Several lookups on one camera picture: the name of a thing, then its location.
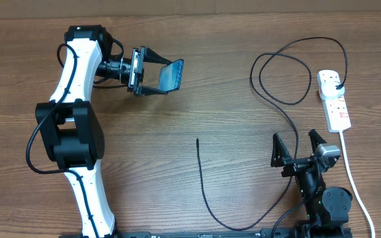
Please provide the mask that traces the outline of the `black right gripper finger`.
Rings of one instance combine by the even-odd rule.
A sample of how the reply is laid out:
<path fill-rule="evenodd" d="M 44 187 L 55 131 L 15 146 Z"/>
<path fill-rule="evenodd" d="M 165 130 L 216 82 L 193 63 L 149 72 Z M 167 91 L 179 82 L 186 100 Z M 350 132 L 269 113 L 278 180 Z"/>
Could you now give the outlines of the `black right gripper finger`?
<path fill-rule="evenodd" d="M 326 141 L 317 133 L 315 129 L 310 130 L 308 135 L 310 137 L 313 154 L 320 154 L 322 145 L 325 144 Z"/>
<path fill-rule="evenodd" d="M 289 164 L 292 157 L 278 133 L 273 135 L 273 151 L 271 157 L 271 167 L 283 167 Z"/>

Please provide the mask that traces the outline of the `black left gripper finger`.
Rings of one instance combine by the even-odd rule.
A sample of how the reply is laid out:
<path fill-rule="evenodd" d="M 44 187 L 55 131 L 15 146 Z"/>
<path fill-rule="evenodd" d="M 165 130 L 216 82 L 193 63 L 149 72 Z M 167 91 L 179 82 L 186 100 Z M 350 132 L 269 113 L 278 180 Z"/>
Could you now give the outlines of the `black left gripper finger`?
<path fill-rule="evenodd" d="M 172 63 L 172 61 L 161 57 L 159 54 L 154 52 L 151 48 L 148 48 L 145 46 L 141 47 L 141 54 L 143 56 L 143 62 L 158 63 L 163 65 L 169 65 Z"/>
<path fill-rule="evenodd" d="M 153 87 L 147 87 L 147 86 L 139 86 L 135 91 L 134 94 L 136 96 L 149 96 L 149 95 L 167 95 L 167 91 L 162 91 L 160 89 L 156 89 Z"/>

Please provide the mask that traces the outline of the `blue smartphone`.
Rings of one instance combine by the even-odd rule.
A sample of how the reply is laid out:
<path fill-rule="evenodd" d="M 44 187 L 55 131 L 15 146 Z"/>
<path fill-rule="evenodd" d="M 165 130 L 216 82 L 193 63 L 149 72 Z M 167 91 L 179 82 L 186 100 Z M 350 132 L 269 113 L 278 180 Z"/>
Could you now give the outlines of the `blue smartphone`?
<path fill-rule="evenodd" d="M 158 89 L 167 93 L 179 90 L 181 86 L 183 68 L 183 59 L 178 59 L 177 61 L 162 67 L 159 74 Z"/>

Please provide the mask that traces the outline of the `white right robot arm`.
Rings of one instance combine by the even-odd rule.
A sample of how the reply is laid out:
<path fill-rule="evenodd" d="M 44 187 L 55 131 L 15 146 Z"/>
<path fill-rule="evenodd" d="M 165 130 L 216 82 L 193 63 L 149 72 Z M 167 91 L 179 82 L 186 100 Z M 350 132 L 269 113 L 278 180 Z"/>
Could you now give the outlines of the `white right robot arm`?
<path fill-rule="evenodd" d="M 312 145 L 309 157 L 293 159 L 280 136 L 273 135 L 272 167 L 281 167 L 283 177 L 296 179 L 302 201 L 289 209 L 274 224 L 268 237 L 351 237 L 344 224 L 349 221 L 353 195 L 343 187 L 330 186 L 322 174 L 338 162 L 341 150 L 327 143 L 314 129 L 308 133 Z M 304 206 L 307 219 L 297 221 L 294 227 L 279 229 L 281 221 Z"/>

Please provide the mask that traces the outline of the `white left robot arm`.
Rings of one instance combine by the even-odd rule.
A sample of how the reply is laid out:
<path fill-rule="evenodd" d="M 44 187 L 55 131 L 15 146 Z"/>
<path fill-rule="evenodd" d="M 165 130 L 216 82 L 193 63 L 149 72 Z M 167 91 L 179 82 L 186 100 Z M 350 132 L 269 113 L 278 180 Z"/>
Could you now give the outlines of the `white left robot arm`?
<path fill-rule="evenodd" d="M 71 26 L 64 40 L 60 82 L 48 102 L 36 105 L 38 125 L 26 147 L 26 162 L 41 173 L 30 159 L 40 134 L 48 158 L 58 165 L 54 173 L 63 173 L 75 194 L 82 222 L 79 236 L 119 237 L 103 184 L 105 136 L 91 106 L 92 91 L 107 89 L 106 81 L 114 79 L 136 96 L 167 95 L 179 90 L 184 61 L 168 60 L 145 46 L 134 48 L 130 58 L 114 55 L 113 45 L 122 43 L 99 24 Z"/>

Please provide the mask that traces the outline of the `white power strip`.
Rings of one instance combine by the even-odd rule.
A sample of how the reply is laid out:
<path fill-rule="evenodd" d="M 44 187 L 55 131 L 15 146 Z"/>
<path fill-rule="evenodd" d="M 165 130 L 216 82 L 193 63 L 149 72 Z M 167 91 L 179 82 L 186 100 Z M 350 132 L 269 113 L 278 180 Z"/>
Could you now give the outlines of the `white power strip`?
<path fill-rule="evenodd" d="M 321 70 L 316 75 L 317 83 L 319 86 L 320 80 L 340 81 L 339 74 L 333 70 Z M 331 133 L 339 133 L 347 130 L 351 127 L 351 122 L 349 118 L 349 112 L 347 109 L 346 101 L 344 95 L 329 100 L 322 100 L 323 110 L 325 114 L 325 120 L 327 124 L 327 129 Z"/>

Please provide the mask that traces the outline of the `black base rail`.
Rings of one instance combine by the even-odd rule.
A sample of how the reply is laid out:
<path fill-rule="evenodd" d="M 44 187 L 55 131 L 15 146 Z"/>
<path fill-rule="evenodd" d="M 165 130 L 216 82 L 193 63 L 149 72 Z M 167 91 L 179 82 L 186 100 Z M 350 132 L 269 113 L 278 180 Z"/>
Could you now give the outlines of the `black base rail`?
<path fill-rule="evenodd" d="M 77 235 L 60 235 L 59 237 L 82 238 L 88 237 L 82 234 Z M 141 232 L 119 232 L 114 230 L 112 235 L 104 235 L 102 237 L 115 237 L 115 238 L 293 238 L 293 237 L 308 237 L 297 234 L 292 228 L 278 228 L 275 230 L 274 235 L 270 228 L 263 228 L 260 231 L 227 231 L 227 232 L 190 232 L 190 233 L 150 233 L 148 231 Z M 310 237 L 353 237 L 350 228 L 344 228 L 343 234 L 338 231 L 332 231 L 329 234 L 320 235 L 319 232 L 312 233 Z"/>

